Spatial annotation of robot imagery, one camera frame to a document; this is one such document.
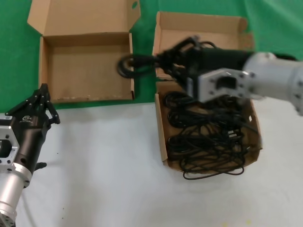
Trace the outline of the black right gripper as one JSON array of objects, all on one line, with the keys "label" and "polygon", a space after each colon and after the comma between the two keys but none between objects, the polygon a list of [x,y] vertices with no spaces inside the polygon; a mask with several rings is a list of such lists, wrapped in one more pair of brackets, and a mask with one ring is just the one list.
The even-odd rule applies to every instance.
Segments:
[{"label": "black right gripper", "polygon": [[186,90],[188,76],[218,69],[242,70],[245,62],[252,56],[252,51],[201,47],[199,37],[194,35],[157,54],[157,59],[175,59],[180,56],[182,66],[158,62],[157,77],[174,80]]}]

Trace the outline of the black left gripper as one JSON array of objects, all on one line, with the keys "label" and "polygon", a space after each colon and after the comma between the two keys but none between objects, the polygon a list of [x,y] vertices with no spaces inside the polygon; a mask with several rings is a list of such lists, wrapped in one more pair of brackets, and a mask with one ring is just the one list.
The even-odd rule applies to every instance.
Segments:
[{"label": "black left gripper", "polygon": [[60,124],[60,117],[51,102],[48,85],[6,112],[12,116],[13,131],[19,144],[14,162],[31,173],[35,171],[42,145],[52,124]]}]

